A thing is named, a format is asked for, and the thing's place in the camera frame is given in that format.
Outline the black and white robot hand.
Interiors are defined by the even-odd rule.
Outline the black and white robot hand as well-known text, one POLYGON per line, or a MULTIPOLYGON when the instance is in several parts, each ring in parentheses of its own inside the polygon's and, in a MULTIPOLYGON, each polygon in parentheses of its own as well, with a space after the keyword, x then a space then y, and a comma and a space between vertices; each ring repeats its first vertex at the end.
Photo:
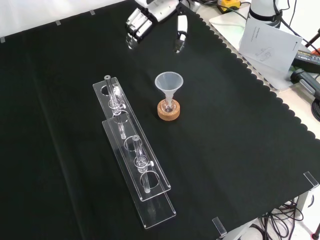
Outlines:
MULTIPOLYGON (((168 19, 177 11, 179 0, 137 0, 138 7, 125 22, 127 31, 126 43, 129 49, 134 49, 149 34, 152 28, 168 19)), ((177 38, 174 52, 179 54, 186 43, 188 35, 188 18, 179 13, 177 17, 177 38)))

